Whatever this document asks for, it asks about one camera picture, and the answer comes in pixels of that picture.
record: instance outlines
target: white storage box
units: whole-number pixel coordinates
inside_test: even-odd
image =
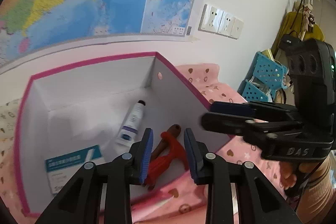
[[[115,143],[124,118],[138,100],[146,102],[139,128],[160,134],[172,124],[192,128],[198,141],[217,151],[228,140],[199,126],[210,104],[176,68],[157,52],[82,61],[33,75],[21,102],[14,143],[15,174],[24,213],[39,214],[53,199],[45,160],[99,145],[105,161],[129,150]],[[183,132],[178,140],[183,145]],[[184,173],[174,160],[156,189]],[[147,194],[131,186],[131,198]]]

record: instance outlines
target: wall socket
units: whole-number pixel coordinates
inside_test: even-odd
[[[206,4],[204,5],[198,30],[238,39],[243,26],[244,22],[234,15]]]
[[[233,25],[235,23],[235,17],[229,13],[224,12],[222,21],[219,25],[218,34],[230,36]]]
[[[223,11],[206,4],[203,9],[201,22],[199,24],[200,31],[217,33],[221,19],[223,16]]]

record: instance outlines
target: light switch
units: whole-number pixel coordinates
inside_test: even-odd
[[[240,37],[240,34],[242,33],[243,27],[244,27],[244,22],[236,18],[233,24],[232,30],[231,30],[230,37],[238,39]]]

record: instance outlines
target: pink box rim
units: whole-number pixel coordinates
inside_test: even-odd
[[[172,63],[170,63],[167,59],[165,59],[160,53],[158,52],[138,52],[132,54],[122,54],[122,55],[113,55],[113,56],[105,56],[99,58],[93,58],[88,60],[79,61],[76,63],[71,63],[68,65],[64,65],[61,67],[53,68],[47,71],[40,72],[38,74],[32,75],[29,79],[29,82],[26,86],[25,92],[23,94],[23,98],[19,107],[19,112],[17,116],[17,123],[15,128],[15,138],[14,138],[14,173],[16,178],[17,184],[17,191],[18,196],[22,204],[22,212],[25,216],[29,217],[38,217],[39,213],[31,213],[30,208],[28,205],[28,201],[26,198],[26,194],[24,191],[24,186],[22,182],[22,175],[21,175],[21,164],[20,164],[20,136],[21,136],[21,116],[22,111],[27,100],[27,97],[30,92],[30,88],[34,80],[47,77],[50,75],[54,75],[56,73],[60,73],[66,70],[71,70],[74,68],[93,65],[97,63],[103,63],[108,61],[115,61],[115,60],[122,60],[122,59],[129,59],[129,58],[138,58],[138,57],[155,57],[160,60],[163,64],[165,64],[187,87],[188,89],[195,95],[195,97],[204,105],[207,110],[210,110],[211,104],[207,101],[207,99],[194,87],[175,67]]]

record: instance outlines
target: blue plastic basket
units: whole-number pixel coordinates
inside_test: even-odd
[[[260,101],[260,102],[268,102],[268,97],[265,93],[259,90],[256,86],[245,80],[246,86],[244,88],[242,97],[250,102],[250,101]]]
[[[272,90],[288,88],[286,85],[283,85],[283,78],[284,74],[287,73],[287,68],[275,63],[260,52],[257,54],[258,58],[253,76],[269,86]]]

